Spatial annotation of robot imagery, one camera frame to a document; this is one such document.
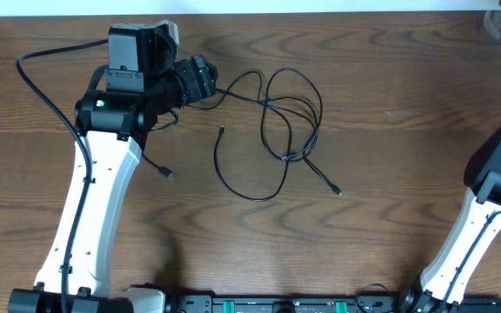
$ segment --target white wall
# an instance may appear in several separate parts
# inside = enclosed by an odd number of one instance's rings
[[[0,0],[0,17],[499,10],[499,0]]]

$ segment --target wood grain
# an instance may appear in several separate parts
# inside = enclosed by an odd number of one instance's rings
[[[178,180],[141,163],[130,183],[113,290],[143,282],[218,294],[407,286],[458,215],[471,153],[501,124],[501,47],[485,35],[482,14],[0,18],[0,310],[13,288],[33,283],[49,251],[74,153],[63,125],[20,81],[16,57],[105,37],[112,23],[163,18],[178,24],[180,57],[203,54],[218,67],[219,87],[249,69],[268,76],[291,66],[307,75],[324,100],[311,160],[344,195],[298,163],[274,200],[233,196],[212,162],[219,125],[220,162],[234,188],[268,195],[282,174],[260,143],[261,110],[233,99],[212,112],[182,110],[180,124],[152,133],[146,150]],[[106,53],[99,47],[26,66],[72,117]],[[314,99],[295,77],[280,78],[274,95]],[[253,97],[256,87],[249,77],[234,91]],[[291,121],[297,147],[309,130]],[[276,149],[286,136],[283,122],[269,117]],[[468,291],[501,296],[501,234]]]

